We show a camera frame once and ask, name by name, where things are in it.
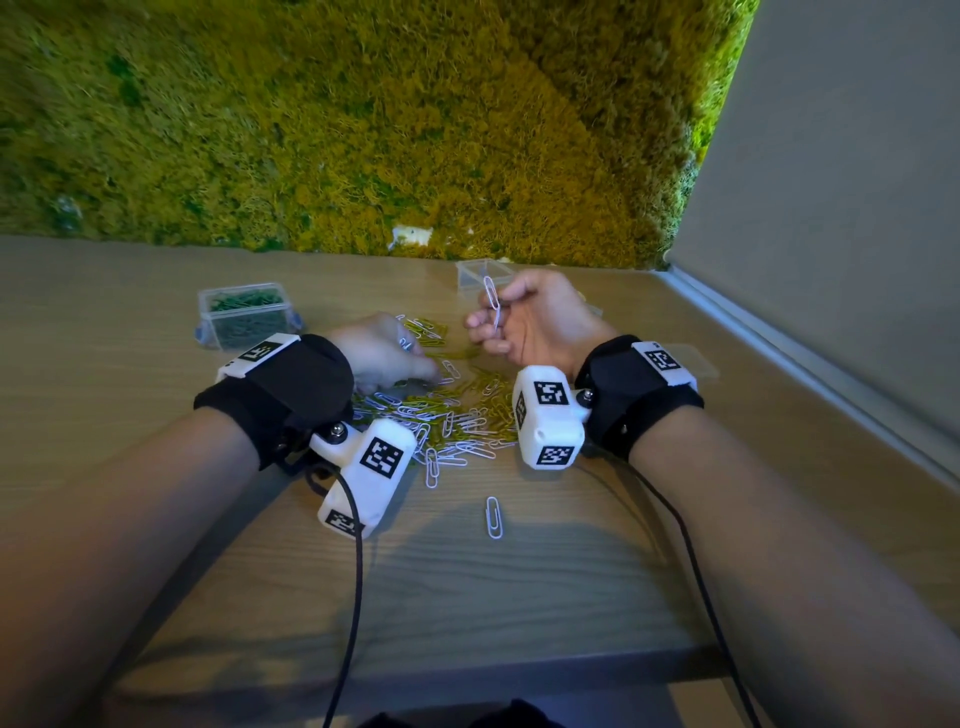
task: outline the clear plastic box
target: clear plastic box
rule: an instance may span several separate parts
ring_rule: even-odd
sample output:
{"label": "clear plastic box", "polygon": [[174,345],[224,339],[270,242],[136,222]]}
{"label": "clear plastic box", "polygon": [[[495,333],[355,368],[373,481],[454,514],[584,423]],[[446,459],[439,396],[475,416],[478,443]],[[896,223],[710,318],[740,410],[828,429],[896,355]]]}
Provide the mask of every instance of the clear plastic box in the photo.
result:
{"label": "clear plastic box", "polygon": [[254,283],[201,291],[194,335],[211,349],[248,349],[275,333],[298,333],[303,319],[279,283]]}
{"label": "clear plastic box", "polygon": [[499,288],[514,279],[514,269],[491,257],[457,261],[458,292],[482,291],[485,276],[490,276],[493,284]]}

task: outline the wooden table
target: wooden table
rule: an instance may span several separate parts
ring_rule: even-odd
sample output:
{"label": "wooden table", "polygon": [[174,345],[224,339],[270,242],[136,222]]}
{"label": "wooden table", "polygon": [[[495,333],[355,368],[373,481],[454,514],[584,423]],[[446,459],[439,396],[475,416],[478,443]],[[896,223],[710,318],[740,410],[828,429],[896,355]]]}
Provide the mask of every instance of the wooden table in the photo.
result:
{"label": "wooden table", "polygon": [[[960,628],[956,495],[657,276],[566,272],[618,328],[694,345],[720,372],[702,386],[709,411]],[[0,513],[188,409],[228,358],[193,340],[196,292],[267,280],[315,331],[381,309],[456,325],[471,308],[449,262],[0,239]],[[501,541],[486,532],[491,495]],[[109,693],[117,722],[323,711],[354,560],[351,541],[318,525],[319,505],[302,481],[267,471],[254,482],[134,634]],[[365,553],[346,710],[721,671],[645,497],[601,459],[535,473],[507,450],[444,469],[435,491],[412,467]]]}

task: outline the wrist-mounted device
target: wrist-mounted device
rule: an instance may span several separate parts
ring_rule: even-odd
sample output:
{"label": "wrist-mounted device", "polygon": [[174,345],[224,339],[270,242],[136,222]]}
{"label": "wrist-mounted device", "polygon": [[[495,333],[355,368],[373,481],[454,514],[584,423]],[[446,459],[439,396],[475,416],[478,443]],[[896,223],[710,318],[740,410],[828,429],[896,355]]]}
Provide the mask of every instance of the wrist-mounted device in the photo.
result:
{"label": "wrist-mounted device", "polygon": [[654,341],[618,336],[594,349],[576,379],[590,390],[590,439],[626,459],[640,435],[685,405],[703,407],[696,378]]}
{"label": "wrist-mounted device", "polygon": [[315,334],[275,333],[220,368],[194,399],[230,416],[250,437],[260,470],[304,447],[311,434],[353,417],[347,358]]}

